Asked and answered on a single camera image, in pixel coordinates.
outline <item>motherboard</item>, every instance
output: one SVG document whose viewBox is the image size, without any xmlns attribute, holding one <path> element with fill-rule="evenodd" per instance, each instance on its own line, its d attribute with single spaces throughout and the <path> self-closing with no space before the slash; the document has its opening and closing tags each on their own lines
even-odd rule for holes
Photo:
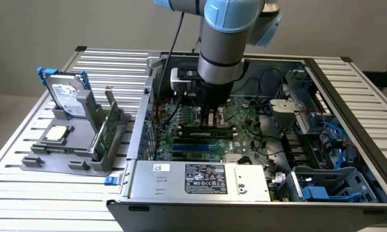
<svg viewBox="0 0 387 232">
<path fill-rule="evenodd" d="M 231 98 L 218 108 L 216 125 L 207 128 L 200 127 L 200 107 L 183 105 L 168 126 L 159 128 L 155 159 L 236 163 L 250 157 L 252 164 L 266 164 L 268 159 L 259 154 L 266 151 L 251 103 L 246 98 Z M 163 118 L 174 108 L 175 100 L 162 105 Z"/>
</svg>

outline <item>warning label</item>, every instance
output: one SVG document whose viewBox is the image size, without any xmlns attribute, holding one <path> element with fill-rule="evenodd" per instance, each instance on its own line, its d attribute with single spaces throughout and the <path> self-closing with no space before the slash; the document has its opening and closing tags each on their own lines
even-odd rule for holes
<svg viewBox="0 0 387 232">
<path fill-rule="evenodd" d="M 228 194 L 226 166 L 186 164 L 186 192 L 188 194 Z"/>
</svg>

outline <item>label sticker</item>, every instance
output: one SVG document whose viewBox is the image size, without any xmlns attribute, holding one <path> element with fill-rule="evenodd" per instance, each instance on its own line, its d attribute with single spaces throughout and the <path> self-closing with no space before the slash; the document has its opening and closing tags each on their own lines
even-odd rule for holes
<svg viewBox="0 0 387 232">
<path fill-rule="evenodd" d="M 171 165 L 168 163 L 155 163 L 154 172 L 168 172 L 171 170 Z"/>
<path fill-rule="evenodd" d="M 85 116 L 83 105 L 76 100 L 77 90 L 75 87 L 61 84 L 53 84 L 52 87 L 64 111 L 72 116 Z"/>
<path fill-rule="evenodd" d="M 226 166 L 186 164 L 186 192 L 188 194 L 228 194 Z"/>
</svg>

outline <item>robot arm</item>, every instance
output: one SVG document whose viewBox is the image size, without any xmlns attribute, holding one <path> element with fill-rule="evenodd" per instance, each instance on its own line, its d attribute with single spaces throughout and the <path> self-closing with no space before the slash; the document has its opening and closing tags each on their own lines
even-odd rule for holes
<svg viewBox="0 0 387 232">
<path fill-rule="evenodd" d="M 154 0 L 156 5 L 203 17 L 195 93 L 208 109 L 231 94 L 247 43 L 266 46 L 280 20 L 276 0 Z"/>
</svg>

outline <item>white wall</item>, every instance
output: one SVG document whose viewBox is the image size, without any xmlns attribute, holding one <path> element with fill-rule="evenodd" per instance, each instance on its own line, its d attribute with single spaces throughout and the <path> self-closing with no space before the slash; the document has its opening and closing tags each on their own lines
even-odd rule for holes
<svg viewBox="0 0 387 232">
<path fill-rule="evenodd" d="M 387 67 L 387 0 L 279 0 L 283 22 L 266 49 L 247 52 L 350 56 L 363 70 Z M 39 96 L 36 67 L 61 68 L 77 45 L 168 50 L 179 13 L 152 0 L 0 0 L 0 94 Z M 190 50 L 198 17 L 176 50 Z"/>
</svg>

